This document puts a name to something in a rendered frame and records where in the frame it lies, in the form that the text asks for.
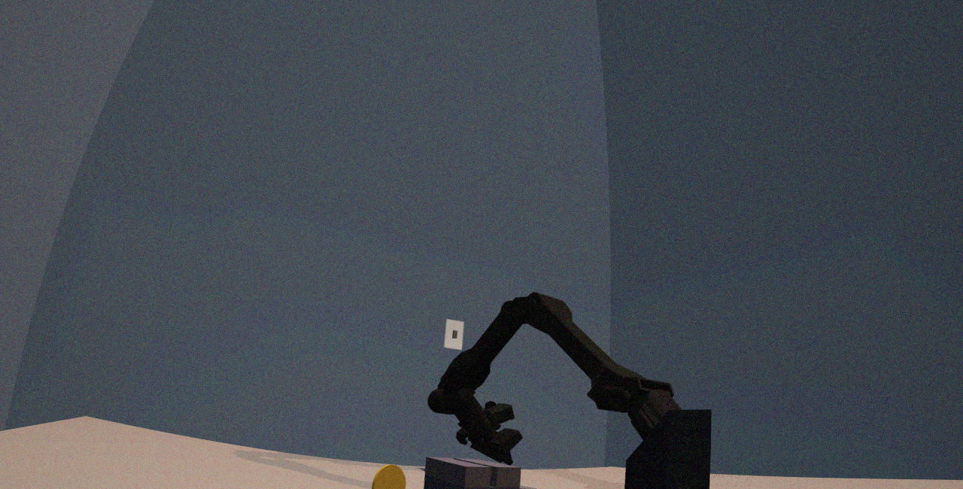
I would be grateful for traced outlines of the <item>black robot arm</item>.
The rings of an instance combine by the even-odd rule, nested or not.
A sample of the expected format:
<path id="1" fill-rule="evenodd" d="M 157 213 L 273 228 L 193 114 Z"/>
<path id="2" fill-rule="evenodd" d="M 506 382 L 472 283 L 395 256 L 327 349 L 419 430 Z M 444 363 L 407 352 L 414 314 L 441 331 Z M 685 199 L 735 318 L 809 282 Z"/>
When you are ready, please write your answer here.
<path id="1" fill-rule="evenodd" d="M 682 409 L 672 396 L 672 385 L 638 375 L 612 361 L 572 320 L 564 301 L 542 293 L 503 303 L 501 313 L 468 351 L 451 361 L 427 403 L 435 413 L 460 421 L 477 415 L 481 406 L 474 393 L 491 374 L 491 363 L 523 323 L 550 335 L 591 379 L 587 395 L 598 409 L 628 412 L 630 423 L 645 439 L 668 410 Z"/>

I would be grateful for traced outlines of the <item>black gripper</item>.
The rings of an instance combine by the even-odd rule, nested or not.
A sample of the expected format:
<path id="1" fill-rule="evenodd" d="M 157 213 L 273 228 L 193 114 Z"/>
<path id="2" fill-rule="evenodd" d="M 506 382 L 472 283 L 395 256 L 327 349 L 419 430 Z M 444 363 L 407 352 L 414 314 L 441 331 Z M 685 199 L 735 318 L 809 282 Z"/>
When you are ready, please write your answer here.
<path id="1" fill-rule="evenodd" d="M 477 449 L 480 454 L 485 454 L 500 463 L 504 462 L 509 466 L 513 460 L 510 456 L 510 449 L 515 447 L 522 439 L 522 434 L 518 430 L 503 430 L 496 432 L 494 424 L 488 417 L 486 408 L 479 409 L 479 412 L 470 420 L 460 421 L 461 430 L 457 431 L 455 438 L 460 444 L 467 445 L 472 443 L 470 448 Z M 466 438 L 468 437 L 468 441 Z"/>

